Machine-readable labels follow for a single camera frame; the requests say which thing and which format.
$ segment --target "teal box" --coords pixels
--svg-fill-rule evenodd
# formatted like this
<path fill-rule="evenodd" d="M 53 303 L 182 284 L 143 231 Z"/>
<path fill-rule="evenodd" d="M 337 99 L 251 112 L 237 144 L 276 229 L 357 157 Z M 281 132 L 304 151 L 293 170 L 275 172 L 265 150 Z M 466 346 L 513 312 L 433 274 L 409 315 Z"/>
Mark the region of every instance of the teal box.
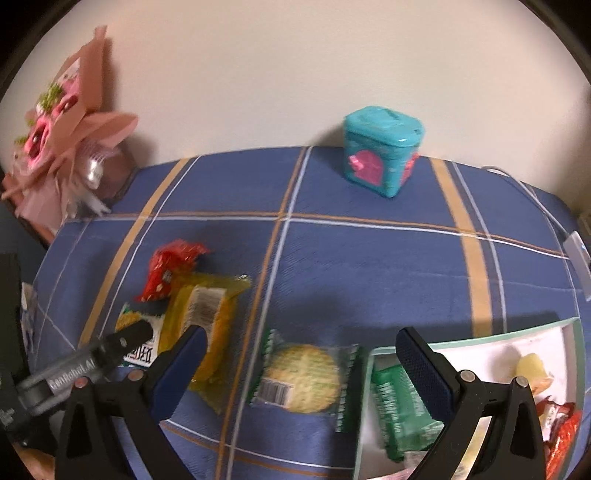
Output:
<path fill-rule="evenodd" d="M 345 117 L 345 177 L 393 197 L 410 176 L 425 129 L 416 118 L 379 106 Z"/>

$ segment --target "white stripe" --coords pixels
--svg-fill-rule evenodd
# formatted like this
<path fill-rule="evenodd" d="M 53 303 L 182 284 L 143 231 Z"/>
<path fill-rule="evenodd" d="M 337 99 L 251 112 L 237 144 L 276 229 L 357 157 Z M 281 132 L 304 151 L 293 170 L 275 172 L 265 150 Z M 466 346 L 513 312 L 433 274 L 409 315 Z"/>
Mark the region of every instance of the white stripe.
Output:
<path fill-rule="evenodd" d="M 263 455 L 262 453 L 251 452 L 250 450 L 244 450 L 244 449 L 238 448 L 238 447 L 235 447 L 235 449 L 238 450 L 239 452 L 249 453 L 250 455 L 254 455 L 257 457 L 261 457 L 261 458 L 266 458 L 268 460 L 276 460 L 278 462 L 291 463 L 292 465 L 311 466 L 311 467 L 316 467 L 316 468 L 328 468 L 330 470 L 349 470 L 349 471 L 354 470 L 353 468 L 348 467 L 348 466 L 328 466 L 328 465 L 318 465 L 317 463 L 295 462 L 293 460 L 285 460 L 283 458 L 276 458 L 276 457 L 272 457 L 269 455 Z"/>
<path fill-rule="evenodd" d="M 47 312 L 49 312 L 49 307 L 51 306 L 51 301 L 53 299 L 53 294 L 56 292 L 57 285 L 58 285 L 58 283 L 61 280 L 61 276 L 64 273 L 64 270 L 66 269 L 66 265 L 68 264 L 68 261 L 70 260 L 70 257 L 72 256 L 72 253 L 73 253 L 74 249 L 76 248 L 76 245 L 78 245 L 78 242 L 82 238 L 82 235 L 84 235 L 84 232 L 86 232 L 86 229 L 88 228 L 89 225 L 90 225 L 90 222 L 86 222 L 84 228 L 80 231 L 80 233 L 78 235 L 78 238 L 76 238 L 76 240 L 72 244 L 72 248 L 70 248 L 70 252 L 68 253 L 68 255 L 66 257 L 66 260 L 64 261 L 64 264 L 63 264 L 63 266 L 61 268 L 60 274 L 57 276 L 57 280 L 53 284 L 53 289 L 51 290 L 51 293 L 49 295 L 49 300 L 47 302 L 47 311 L 43 315 L 43 320 L 41 321 L 41 327 L 39 328 L 39 340 L 37 342 L 37 349 L 35 350 L 35 358 L 33 360 L 33 370 L 35 370 L 35 368 L 37 366 L 37 359 L 38 359 L 38 354 L 39 354 L 39 346 L 41 345 L 41 334 L 43 333 L 43 327 L 45 326 L 45 320 L 47 320 L 47 318 L 48 318 L 47 317 Z"/>
<path fill-rule="evenodd" d="M 296 206 L 296 200 L 298 193 L 300 192 L 301 181 L 304 178 L 304 174 L 306 173 L 306 167 L 308 165 L 308 160 L 310 159 L 310 154 L 312 153 L 313 147 L 308 147 L 306 151 L 306 156 L 304 157 L 304 161 L 302 162 L 300 174 L 298 175 L 297 182 L 294 187 L 294 191 L 291 194 L 291 202 L 289 208 L 287 210 L 287 214 L 285 216 L 285 222 L 283 223 L 283 230 L 281 231 L 281 237 L 279 238 L 279 242 L 277 244 L 277 250 L 275 252 L 275 258 L 273 259 L 273 265 L 271 267 L 271 275 L 269 276 L 269 282 L 267 284 L 267 291 L 265 292 L 265 300 L 262 304 L 261 309 L 261 316 L 258 320 L 258 329 L 256 330 L 256 337 L 254 340 L 254 347 L 251 352 L 250 362 L 248 364 L 248 370 L 246 372 L 246 380 L 242 387 L 242 395 L 240 398 L 240 403 L 238 404 L 238 412 L 236 413 L 236 419 L 234 420 L 234 432 L 232 433 L 232 444 L 230 445 L 230 453 L 228 455 L 228 472 L 226 474 L 226 480 L 232 479 L 232 465 L 234 463 L 234 452 L 236 450 L 236 443 L 238 442 L 238 433 L 240 431 L 240 422 L 242 420 L 242 412 L 244 411 L 244 405 L 246 403 L 246 398 L 248 396 L 249 385 L 251 383 L 252 374 L 254 372 L 254 366 L 256 362 L 256 358 L 258 356 L 257 347 L 261 342 L 262 333 L 265 327 L 265 321 L 267 319 L 267 312 L 269 310 L 269 303 L 271 301 L 271 293 L 273 291 L 273 286 L 275 285 L 275 279 L 277 277 L 277 270 L 279 269 L 279 261 L 281 259 L 281 254 L 283 253 L 283 247 L 285 245 L 285 239 L 287 237 L 287 231 L 290 227 L 290 220 L 291 215 L 293 214 L 294 208 Z"/>
<path fill-rule="evenodd" d="M 378 230 L 402 230 L 402 231 L 410 231 L 410 232 L 428 232 L 428 233 L 442 233 L 443 235 L 451 235 L 451 236 L 469 236 L 471 238 L 477 238 L 478 240 L 485 240 L 484 238 L 479 237 L 478 235 L 474 235 L 472 233 L 464 233 L 464 232 L 451 232 L 447 230 L 437 230 L 435 228 L 422 228 L 416 226 L 397 226 L 397 225 L 375 225 L 373 223 L 356 223 L 356 222 L 337 222 L 335 220 L 317 220 L 312 218 L 292 218 L 290 222 L 295 223 L 316 223 L 318 225 L 337 225 L 337 226 L 351 226 L 357 228 L 375 228 Z M 546 255 L 547 257 L 554 257 L 554 258 L 561 258 L 566 260 L 562 255 L 555 255 L 550 254 L 547 252 L 540 252 L 534 248 L 525 247 L 523 245 L 513 244 L 511 242 L 506 242 L 504 240 L 497 240 L 496 238 L 491 238 L 491 242 L 496 244 L 503 244 L 509 245 L 510 247 L 521 248 L 522 250 L 527 250 L 529 252 L 533 252 L 540 255 Z"/>
<path fill-rule="evenodd" d="M 166 216 L 166 217 L 151 217 L 151 216 L 137 216 L 137 217 L 97 217 L 94 218 L 93 222 L 135 222 L 136 220 L 152 220 L 157 222 L 165 222 L 167 220 L 187 220 L 187 221 L 195 221 L 195 222 L 207 222 L 211 220 L 253 220 L 257 222 L 274 222 L 277 220 L 276 216 L 232 216 L 232 215 L 220 215 L 220 216 L 192 216 L 192 215 L 175 215 L 175 216 Z"/>
<path fill-rule="evenodd" d="M 533 188 L 531 188 L 531 187 L 529 187 L 529 190 L 531 191 L 531 193 L 533 193 L 534 197 L 536 197 L 541 202 L 541 200 L 535 194 L 535 190 Z M 556 243 L 558 244 L 559 250 L 561 252 L 564 252 L 564 250 L 562 248 L 562 243 L 560 243 L 560 240 L 558 239 L 558 235 L 556 235 L 556 230 L 554 229 L 554 225 L 552 225 L 552 223 L 550 222 L 550 220 L 548 219 L 548 217 L 546 217 L 546 215 L 544 215 L 544 219 L 546 220 L 546 223 L 548 224 L 548 227 L 550 228 L 550 230 L 552 230 L 552 234 L 554 235 L 554 238 L 556 238 Z M 569 277 L 570 287 L 571 287 L 572 292 L 573 292 L 574 312 L 575 312 L 575 314 L 576 314 L 576 316 L 578 318 L 581 318 L 581 312 L 579 310 L 579 300 L 577 299 L 577 290 L 574 287 L 573 276 L 570 274 L 569 264 L 566 263 L 566 259 L 565 258 L 563 258 L 563 262 L 564 262 L 564 269 L 566 270 L 566 274 Z"/>
<path fill-rule="evenodd" d="M 178 424 L 172 420 L 166 420 L 166 423 L 170 423 L 171 425 L 174 425 L 175 427 L 177 427 L 179 429 L 185 430 L 185 432 L 189 432 L 199 438 L 202 438 L 204 440 L 208 440 L 212 443 L 217 443 L 217 444 L 220 443 L 219 440 L 215 440 L 215 439 L 212 439 L 211 437 L 208 437 L 208 436 L 205 436 L 201 433 L 195 432 L 194 430 L 188 429 L 187 427 L 185 427 L 181 424 Z M 238 450 L 239 452 L 242 452 L 242 453 L 247 453 L 249 455 L 254 455 L 257 457 L 266 458 L 268 460 L 273 460 L 275 462 L 290 463 L 292 465 L 309 466 L 312 468 L 326 468 L 326 469 L 330 469 L 330 470 L 349 470 L 349 471 L 353 470 L 353 468 L 348 467 L 348 466 L 328 466 L 328 465 L 320 465 L 318 463 L 305 463 L 305 462 L 296 462 L 294 460 L 286 460 L 284 458 L 277 458 L 277 457 L 272 457 L 270 455 L 263 455 L 262 453 L 257 453 L 257 452 L 253 452 L 251 450 L 245 450 L 243 448 L 238 448 L 238 447 L 236 447 L 236 450 Z"/>
<path fill-rule="evenodd" d="M 121 222 L 129 222 L 135 221 L 140 217 L 133 217 L 133 218 L 95 218 L 93 222 L 101 222 L 107 220 L 113 221 L 121 221 Z M 215 221 L 222 221 L 222 220 L 250 220 L 250 221 L 257 221 L 257 222 L 264 222 L 264 221 L 276 221 L 277 217 L 263 217 L 263 216 L 215 216 L 215 217 L 197 217 L 197 216 L 173 216 L 173 217 L 159 217 L 159 218 L 152 218 L 152 217 L 143 217 L 144 219 L 152 219 L 152 221 L 163 221 L 163 220 L 195 220 L 197 222 L 206 222 L 208 220 L 215 220 Z M 453 235 L 453 236 L 469 236 L 471 238 L 477 238 L 480 240 L 485 240 L 477 235 L 472 235 L 470 233 L 463 233 L 463 232 L 451 232 L 447 230 L 438 230 L 436 228 L 422 228 L 422 227 L 404 227 L 404 226 L 395 226 L 395 225 L 379 225 L 374 223 L 358 223 L 352 221 L 337 221 L 337 220 L 322 220 L 322 219 L 306 219 L 306 218 L 291 218 L 290 222 L 300 222 L 300 223 L 318 223 L 324 225 L 337 225 L 337 226 L 358 226 L 361 228 L 378 228 L 378 229 L 390 229 L 390 230 L 409 230 L 413 232 L 430 232 L 430 233 L 443 233 L 444 235 Z M 554 257 L 554 258 L 563 258 L 561 255 L 551 254 L 548 252 L 542 252 L 536 250 L 535 248 L 525 247 L 523 245 L 514 244 L 509 241 L 498 240 L 495 238 L 488 238 L 486 239 L 489 242 L 493 242 L 496 244 L 503 244 L 509 245 L 510 247 L 517 247 L 523 250 L 527 250 L 529 252 L 534 252 L 541 255 L 546 255 L 547 257 Z"/>
<path fill-rule="evenodd" d="M 182 430 L 185 430 L 186 432 L 192 433 L 193 435 L 195 435 L 195 436 L 197 436 L 197 437 L 199 437 L 199 438 L 205 439 L 205 440 L 207 440 L 207 441 L 209 441 L 209 442 L 212 442 L 212 443 L 220 443 L 220 441 L 219 441 L 219 440 L 212 439 L 211 437 L 208 437 L 208 436 L 206 436 L 206 435 L 203 435 L 202 433 L 197 433 L 197 432 L 195 432 L 194 430 L 188 429 L 188 428 L 187 428 L 187 427 L 185 427 L 184 425 L 181 425 L 180 423 L 176 423 L 175 421 L 172 421 L 172 420 L 165 420 L 165 422 L 166 422 L 166 423 L 170 423 L 171 425 L 174 425 L 175 427 L 178 427 L 178 428 L 180 428 L 180 429 L 182 429 Z"/>
<path fill-rule="evenodd" d="M 113 295 L 113 300 L 111 300 L 111 305 L 109 306 L 109 310 L 107 311 L 107 315 L 105 316 L 105 321 L 103 322 L 103 326 L 100 329 L 99 338 L 101 338 L 103 336 L 103 332 L 105 331 L 105 326 L 107 325 L 107 321 L 109 320 L 109 316 L 111 315 L 111 310 L 113 310 L 113 305 L 115 304 L 115 300 L 117 300 L 117 295 L 119 295 L 119 290 L 121 289 L 121 285 L 123 285 L 123 282 L 125 281 L 125 277 L 127 276 L 127 272 L 129 271 L 129 269 L 131 268 L 132 263 L 134 262 L 135 254 L 138 252 L 139 248 L 141 247 L 142 242 L 144 241 L 144 238 L 146 237 L 146 235 L 148 235 L 148 232 L 152 228 L 152 225 L 154 224 L 154 221 L 156 220 L 156 218 L 158 217 L 158 214 L 161 212 L 162 208 L 166 204 L 166 201 L 168 200 L 168 198 L 170 198 L 170 196 L 173 194 L 173 192 L 176 190 L 176 188 L 180 185 L 180 183 L 185 178 L 185 175 L 187 173 L 189 173 L 189 171 L 191 170 L 191 168 L 193 168 L 193 165 L 195 165 L 195 162 L 197 160 L 199 160 L 200 158 L 201 158 L 201 156 L 199 156 L 199 157 L 195 158 L 195 160 L 193 160 L 193 162 L 189 165 L 189 167 L 187 168 L 187 170 L 185 170 L 185 172 L 183 173 L 183 175 L 179 178 L 179 180 L 177 181 L 177 183 L 174 184 L 174 187 L 172 189 L 170 189 L 170 192 L 168 193 L 168 195 L 166 195 L 166 197 L 164 198 L 164 201 L 162 202 L 162 204 L 160 205 L 160 207 L 156 211 L 156 215 L 154 215 L 154 218 L 148 224 L 148 228 L 146 228 L 144 234 L 139 239 L 138 244 L 135 246 L 134 253 L 131 255 L 131 259 L 129 260 L 129 263 L 127 264 L 127 268 L 123 272 L 123 276 L 121 277 L 121 280 L 119 281 L 119 285 L 117 285 L 117 290 L 115 290 L 115 295 Z"/>
<path fill-rule="evenodd" d="M 472 192 L 470 192 L 470 189 L 468 188 L 468 185 L 466 184 L 464 177 L 462 176 L 462 174 L 460 172 L 460 169 L 457 167 L 457 164 L 455 162 L 452 162 L 452 165 L 453 165 L 453 168 L 456 170 L 456 174 L 457 174 L 458 178 L 460 179 L 462 187 L 464 187 L 464 191 L 466 192 L 466 195 L 468 196 L 468 199 L 470 200 L 470 203 L 472 204 L 472 208 L 474 208 L 474 211 L 476 212 L 476 216 L 478 217 L 478 221 L 482 225 L 482 229 L 484 230 L 484 233 L 485 233 L 486 237 L 488 238 L 488 242 L 491 245 L 492 261 L 495 264 L 496 277 L 499 281 L 499 294 L 501 295 L 501 315 L 503 317 L 503 333 L 507 333 L 507 306 L 505 304 L 505 286 L 503 285 L 503 276 L 501 275 L 501 266 L 499 264 L 499 257 L 496 254 L 495 244 L 492 241 L 491 233 L 488 231 L 488 228 L 486 227 L 486 224 L 484 223 L 484 218 L 480 214 L 480 210 L 478 209 L 478 207 L 476 205 L 476 201 L 474 200 L 474 197 L 472 196 Z"/>
<path fill-rule="evenodd" d="M 64 333 L 57 327 L 57 325 L 53 322 L 53 320 L 51 319 L 51 317 L 37 304 L 37 308 L 39 309 L 39 311 L 47 318 L 47 320 L 49 320 L 49 323 L 51 323 L 52 327 L 55 328 L 56 332 L 59 333 L 61 335 L 61 337 L 66 341 L 66 343 L 70 346 L 70 348 L 74 351 L 76 351 L 76 347 L 74 345 L 72 345 L 72 343 L 68 340 L 68 338 L 64 335 Z"/>

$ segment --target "snack pack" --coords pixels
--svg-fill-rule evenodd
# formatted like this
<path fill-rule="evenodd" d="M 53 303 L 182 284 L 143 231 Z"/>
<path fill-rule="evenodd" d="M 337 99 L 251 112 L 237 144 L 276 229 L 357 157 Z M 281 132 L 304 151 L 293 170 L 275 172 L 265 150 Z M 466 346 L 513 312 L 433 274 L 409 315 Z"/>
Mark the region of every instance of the snack pack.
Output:
<path fill-rule="evenodd" d="M 405 452 L 426 450 L 435 442 L 443 423 L 431 418 L 402 365 L 375 369 L 371 390 L 390 460 L 400 462 Z"/>
<path fill-rule="evenodd" d="M 575 403 L 563 405 L 546 397 L 536 404 L 546 456 L 546 478 L 556 478 L 576 437 L 581 411 Z"/>
<path fill-rule="evenodd" d="M 222 277 L 204 273 L 176 272 L 171 299 L 164 318 L 160 349 L 168 350 L 190 325 L 207 333 L 207 353 L 189 389 L 197 391 L 216 411 L 223 408 L 229 374 L 228 344 L 238 296 L 250 288 L 246 277 Z"/>
<path fill-rule="evenodd" d="M 140 367 L 149 368 L 156 357 L 160 353 L 158 350 L 160 346 L 160 333 L 162 332 L 162 325 L 164 322 L 164 315 L 146 315 L 144 313 L 135 312 L 129 308 L 129 304 L 125 304 L 121 309 L 117 323 L 115 324 L 115 331 L 135 323 L 139 320 L 145 320 L 152 326 L 154 334 L 150 340 L 143 345 L 137 347 L 134 351 L 124 356 L 124 366 L 126 367 Z"/>
<path fill-rule="evenodd" d="M 358 346 L 320 347 L 284 342 L 271 330 L 264 342 L 264 368 L 252 404 L 292 413 L 329 414 L 343 430 L 350 370 Z"/>
<path fill-rule="evenodd" d="M 157 249 L 148 264 L 148 280 L 138 301 L 162 300 L 170 296 L 174 272 L 190 272 L 200 255 L 210 251 L 202 244 L 176 239 Z"/>

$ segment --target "yellow snack package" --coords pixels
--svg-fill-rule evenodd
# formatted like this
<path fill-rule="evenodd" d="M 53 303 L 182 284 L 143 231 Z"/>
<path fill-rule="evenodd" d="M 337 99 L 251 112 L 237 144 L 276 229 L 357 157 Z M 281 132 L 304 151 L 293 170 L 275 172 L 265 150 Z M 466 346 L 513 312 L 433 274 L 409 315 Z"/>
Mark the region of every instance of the yellow snack package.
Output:
<path fill-rule="evenodd" d="M 221 370 L 232 333 L 238 296 L 250 288 L 246 277 L 222 277 L 205 273 L 173 276 L 170 303 L 160 335 L 159 351 L 168 350 L 190 325 L 207 333 L 207 353 L 195 372 L 190 390 L 198 391 L 216 411 L 220 406 Z"/>

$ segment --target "clear plastic wrapper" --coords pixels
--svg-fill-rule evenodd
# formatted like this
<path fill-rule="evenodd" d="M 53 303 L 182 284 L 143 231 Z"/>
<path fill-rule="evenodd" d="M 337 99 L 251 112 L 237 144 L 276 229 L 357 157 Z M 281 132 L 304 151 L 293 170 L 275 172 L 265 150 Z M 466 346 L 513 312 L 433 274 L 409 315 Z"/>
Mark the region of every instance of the clear plastic wrapper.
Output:
<path fill-rule="evenodd" d="M 263 344 L 264 368 L 253 405 L 275 405 L 292 413 L 337 417 L 343 430 L 350 371 L 358 346 L 316 346 L 284 342 L 271 330 Z"/>
<path fill-rule="evenodd" d="M 235 321 L 238 296 L 250 288 L 246 277 L 222 277 L 203 273 L 175 273 L 160 351 L 170 349 L 190 325 L 207 333 L 207 353 L 189 389 L 197 391 L 215 412 L 224 407 L 229 384 L 228 345 Z"/>

